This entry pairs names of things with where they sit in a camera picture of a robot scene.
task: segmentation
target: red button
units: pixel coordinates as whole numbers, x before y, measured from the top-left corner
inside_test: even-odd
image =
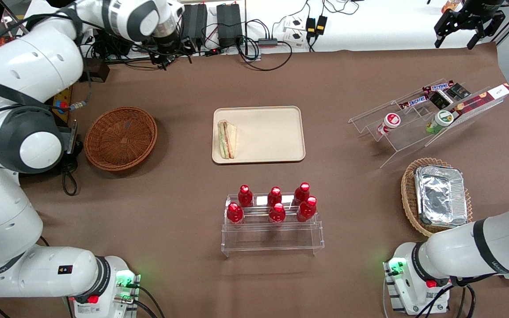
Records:
[[[428,288],[437,287],[437,282],[434,280],[428,280],[427,282],[425,282],[425,284],[428,286]]]
[[[90,297],[87,298],[87,302],[89,302],[90,304],[97,304],[98,300],[99,296],[97,295],[91,295]]]

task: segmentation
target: bottle with green label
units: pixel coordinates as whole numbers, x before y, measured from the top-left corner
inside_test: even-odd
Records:
[[[439,133],[441,129],[451,125],[453,120],[453,115],[449,111],[440,110],[437,114],[435,114],[432,121],[430,121],[430,123],[428,123],[425,127],[425,130],[428,131],[428,133],[435,135],[436,133]]]

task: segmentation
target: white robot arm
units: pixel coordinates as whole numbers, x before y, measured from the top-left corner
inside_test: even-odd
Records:
[[[509,278],[509,212],[404,243],[384,264],[405,312],[416,315],[449,286],[464,286],[492,275]],[[446,312],[448,292],[432,313]]]
[[[79,318],[122,317],[114,302],[129,294],[118,285],[135,275],[118,257],[96,257],[73,247],[36,244],[42,221],[19,186],[18,172],[53,167],[63,141],[42,103],[72,85],[83,72],[74,40],[90,22],[133,42],[150,34],[178,40],[167,0],[78,0],[57,11],[29,34],[0,47],[0,297],[72,296]]]

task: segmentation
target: brown table surface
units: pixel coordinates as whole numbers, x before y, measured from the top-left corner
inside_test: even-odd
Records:
[[[284,58],[263,56],[261,63],[270,67]],[[273,72],[238,61],[178,60],[168,71],[113,66],[106,83],[94,83],[91,102],[75,113],[82,134],[103,112],[137,106],[157,119],[157,145],[143,165],[123,175],[100,171],[80,155],[76,197],[62,193],[60,177],[23,178],[50,244],[122,257],[143,274],[143,286],[167,318],[380,318],[381,262],[401,243],[425,240],[402,208],[400,179],[410,161],[436,157],[461,169],[475,220],[509,210],[509,97],[462,134],[384,169],[389,154],[347,123],[439,78],[474,89],[504,83],[493,44],[472,51],[294,54]],[[76,85],[73,100],[86,92],[85,84]],[[216,165],[214,110],[272,105],[301,109],[305,159]],[[226,195],[243,183],[265,192],[274,185],[293,191],[302,181],[319,199],[326,247],[315,256],[237,252],[226,259],[220,251]],[[509,280],[490,278],[474,288],[477,317],[509,317]],[[437,316],[454,317],[459,296],[453,290],[451,311]],[[68,316],[60,298],[0,299],[0,306],[13,318]]]

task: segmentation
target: red bottle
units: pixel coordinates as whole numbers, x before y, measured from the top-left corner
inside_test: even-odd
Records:
[[[266,201],[267,207],[274,207],[274,204],[282,203],[282,193],[279,187],[273,187],[268,193],[268,199]]]
[[[309,198],[309,183],[302,183],[298,189],[293,193],[292,205],[300,205],[303,201]]]
[[[243,209],[239,207],[239,204],[231,202],[227,207],[227,219],[229,219],[232,224],[242,224],[245,220],[244,216]]]
[[[253,206],[253,193],[248,185],[241,185],[239,189],[239,205],[243,208]]]
[[[286,219],[286,211],[282,203],[274,204],[268,213],[268,221],[270,223],[282,223]]]
[[[300,204],[300,209],[297,211],[297,220],[305,222],[317,212],[317,199],[315,197],[309,197],[307,201]]]

